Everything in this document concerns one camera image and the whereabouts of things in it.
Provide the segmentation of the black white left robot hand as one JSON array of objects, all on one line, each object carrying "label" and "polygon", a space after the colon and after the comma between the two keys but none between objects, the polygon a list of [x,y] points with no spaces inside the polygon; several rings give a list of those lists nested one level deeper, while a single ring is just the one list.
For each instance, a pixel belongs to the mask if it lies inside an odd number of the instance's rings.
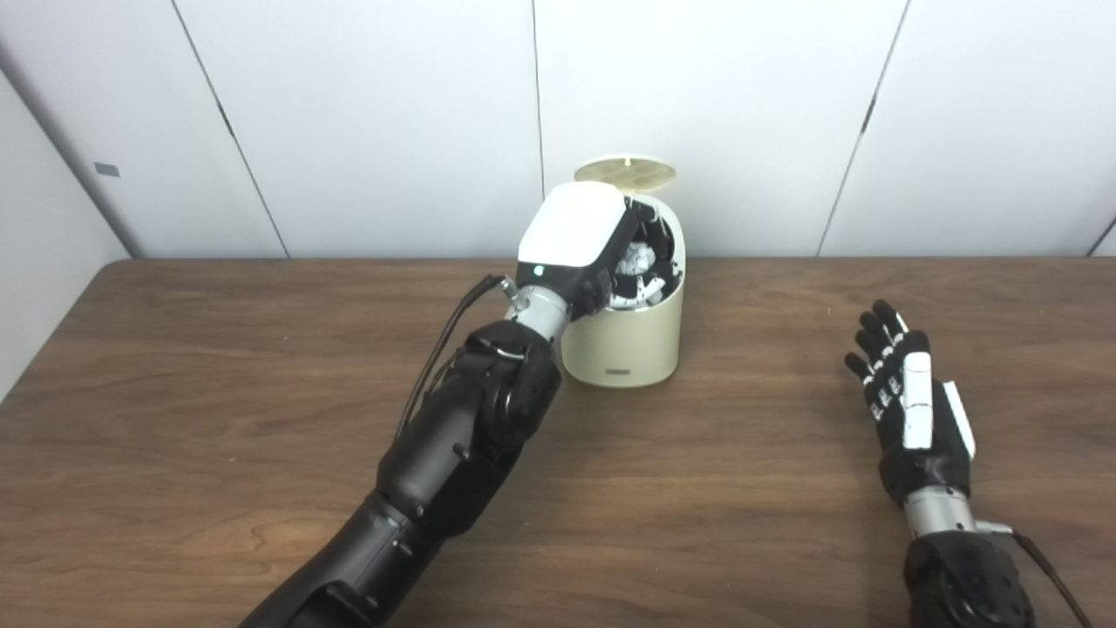
[{"label": "black white left robot hand", "polygon": [[665,204],[576,181],[555,187],[527,228],[514,283],[554,291],[578,321],[664,302],[680,290],[684,265],[682,230]]}]

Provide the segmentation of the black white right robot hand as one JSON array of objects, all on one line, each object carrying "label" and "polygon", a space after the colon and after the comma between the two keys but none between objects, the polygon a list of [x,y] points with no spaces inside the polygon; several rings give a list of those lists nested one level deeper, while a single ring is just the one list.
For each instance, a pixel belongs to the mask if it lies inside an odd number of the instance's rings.
[{"label": "black white right robot hand", "polygon": [[933,373],[929,334],[877,299],[862,312],[854,342],[860,350],[846,354],[845,365],[875,421],[878,474],[889,500],[902,505],[925,487],[970,497],[977,445],[956,390]]}]

